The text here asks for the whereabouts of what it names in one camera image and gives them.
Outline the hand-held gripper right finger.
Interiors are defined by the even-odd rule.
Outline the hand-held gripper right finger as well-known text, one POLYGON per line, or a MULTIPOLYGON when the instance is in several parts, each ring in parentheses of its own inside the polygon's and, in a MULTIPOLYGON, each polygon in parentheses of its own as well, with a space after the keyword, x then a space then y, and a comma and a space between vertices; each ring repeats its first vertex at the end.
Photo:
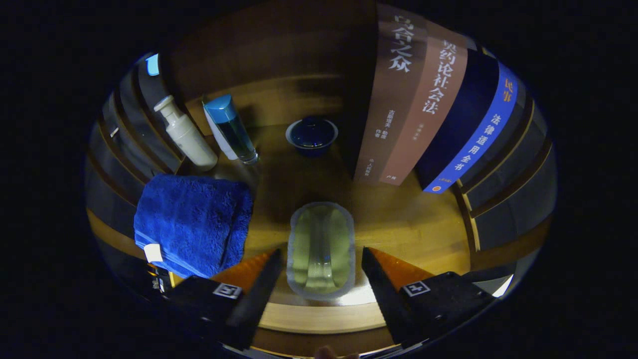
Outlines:
POLYGON ((361 268, 392 340, 404 349, 451 334, 496 302, 453 271, 435 275, 373 247, 363 248, 361 268))

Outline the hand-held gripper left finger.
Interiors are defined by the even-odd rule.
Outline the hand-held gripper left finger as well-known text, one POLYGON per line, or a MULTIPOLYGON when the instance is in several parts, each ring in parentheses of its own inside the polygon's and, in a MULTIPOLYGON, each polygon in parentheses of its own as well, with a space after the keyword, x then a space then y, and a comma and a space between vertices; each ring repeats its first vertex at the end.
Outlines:
POLYGON ((180 327, 206 345, 248 349, 284 267, 282 257, 274 248, 212 279, 190 276, 164 302, 180 327))

